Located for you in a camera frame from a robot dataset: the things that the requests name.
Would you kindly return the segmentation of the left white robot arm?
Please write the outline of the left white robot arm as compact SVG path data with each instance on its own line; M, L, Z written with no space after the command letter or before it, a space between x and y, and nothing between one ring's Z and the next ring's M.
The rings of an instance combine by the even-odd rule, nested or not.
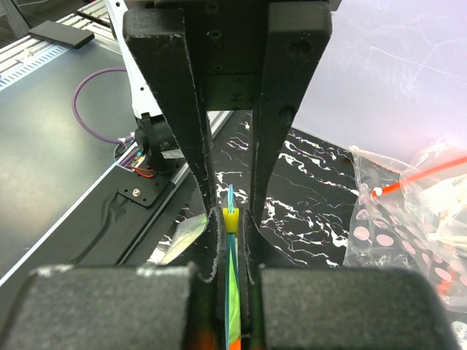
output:
M217 204L208 114L252 114L250 213L260 220L279 152L329 43L338 1L108 1L131 84L136 139L156 171L168 127Z

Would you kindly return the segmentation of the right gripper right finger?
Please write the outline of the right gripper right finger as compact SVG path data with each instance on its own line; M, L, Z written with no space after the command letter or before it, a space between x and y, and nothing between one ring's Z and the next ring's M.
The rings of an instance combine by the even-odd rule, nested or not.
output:
M243 349L457 349L441 302L397 268L300 268L239 215Z

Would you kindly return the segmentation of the aluminium frame rail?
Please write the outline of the aluminium frame rail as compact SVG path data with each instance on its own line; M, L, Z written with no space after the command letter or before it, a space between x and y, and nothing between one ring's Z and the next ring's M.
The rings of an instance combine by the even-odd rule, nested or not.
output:
M95 34L94 42L113 53L120 54L114 39L106 5L94 1L58 20L59 23L89 30ZM68 49L59 44L51 44L25 36L1 48L1 89L15 84L30 73L42 68Z

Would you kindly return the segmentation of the orange carrot toy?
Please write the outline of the orange carrot toy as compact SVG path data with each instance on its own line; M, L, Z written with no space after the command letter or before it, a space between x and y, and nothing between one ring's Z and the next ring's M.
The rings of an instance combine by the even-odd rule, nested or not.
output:
M242 332L239 324L224 321L196 324L186 336L187 349L266 349L263 326Z

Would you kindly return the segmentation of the black marble pattern mat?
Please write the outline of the black marble pattern mat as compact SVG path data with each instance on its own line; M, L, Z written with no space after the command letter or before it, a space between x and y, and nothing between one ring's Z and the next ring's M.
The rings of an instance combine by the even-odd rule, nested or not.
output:
M346 266L350 220L358 198L353 162L350 150L290 129L258 228L295 265Z

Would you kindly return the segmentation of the bag of white discs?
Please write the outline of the bag of white discs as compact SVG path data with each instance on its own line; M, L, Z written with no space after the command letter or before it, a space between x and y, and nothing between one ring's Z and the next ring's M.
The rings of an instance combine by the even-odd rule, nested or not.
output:
M431 236L466 257L466 178L445 179L428 188L425 197L436 217Z

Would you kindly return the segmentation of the clear red-zipper bag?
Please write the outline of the clear red-zipper bag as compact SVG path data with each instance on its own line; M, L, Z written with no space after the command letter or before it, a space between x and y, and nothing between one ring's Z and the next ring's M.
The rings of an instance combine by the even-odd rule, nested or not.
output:
M395 174L388 184L373 187L371 199L376 201L411 187L431 187L442 180L466 175L466 147L447 139L438 139L421 149L410 163L375 152L367 155L384 171Z

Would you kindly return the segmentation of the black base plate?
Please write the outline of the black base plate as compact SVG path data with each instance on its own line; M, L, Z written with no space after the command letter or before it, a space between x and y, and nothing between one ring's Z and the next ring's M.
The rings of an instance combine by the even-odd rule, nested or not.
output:
M154 222L168 232L195 188L186 167L146 178L113 166L73 203L69 187L1 183L1 291L43 266L121 263Z

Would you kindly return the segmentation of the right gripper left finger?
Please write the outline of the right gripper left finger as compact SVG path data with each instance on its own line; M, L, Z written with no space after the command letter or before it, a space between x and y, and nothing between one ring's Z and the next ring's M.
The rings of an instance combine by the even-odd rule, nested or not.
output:
M167 265L49 265L26 279L1 331L3 349L221 349L220 239L204 232Z

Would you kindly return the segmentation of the clear orange-zipper bag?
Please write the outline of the clear orange-zipper bag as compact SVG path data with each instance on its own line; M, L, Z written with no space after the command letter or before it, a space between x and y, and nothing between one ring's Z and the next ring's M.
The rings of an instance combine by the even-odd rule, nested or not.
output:
M466 257L431 236L437 224L425 197L430 187L411 187L373 200L373 187L388 184L395 174L373 163L369 151L356 146L350 151L358 198L344 265L416 271L430 282L448 310L466 312Z

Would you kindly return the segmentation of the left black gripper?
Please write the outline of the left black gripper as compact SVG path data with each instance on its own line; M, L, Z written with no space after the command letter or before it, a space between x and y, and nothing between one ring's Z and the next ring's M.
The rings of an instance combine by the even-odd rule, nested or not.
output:
M261 218L269 180L331 38L339 2L155 1L154 7L128 10L123 36L205 211L216 205L206 108L253 109L250 212Z

